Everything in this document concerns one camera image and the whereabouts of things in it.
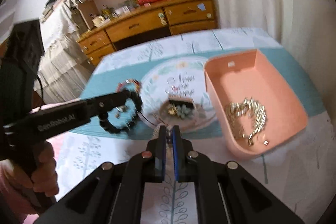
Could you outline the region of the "person's left hand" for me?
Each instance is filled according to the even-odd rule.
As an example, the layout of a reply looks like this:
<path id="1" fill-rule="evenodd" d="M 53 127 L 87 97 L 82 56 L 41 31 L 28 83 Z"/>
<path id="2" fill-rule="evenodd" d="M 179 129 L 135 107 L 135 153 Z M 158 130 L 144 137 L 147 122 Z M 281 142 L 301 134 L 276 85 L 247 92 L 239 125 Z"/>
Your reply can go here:
<path id="1" fill-rule="evenodd" d="M 59 192 L 58 174 L 54 149 L 45 141 L 38 155 L 38 167 L 28 175 L 12 160 L 1 161 L 1 201 L 15 217 L 21 221 L 29 214 L 36 214 L 30 200 L 24 196 L 23 189 L 53 199 Z"/>

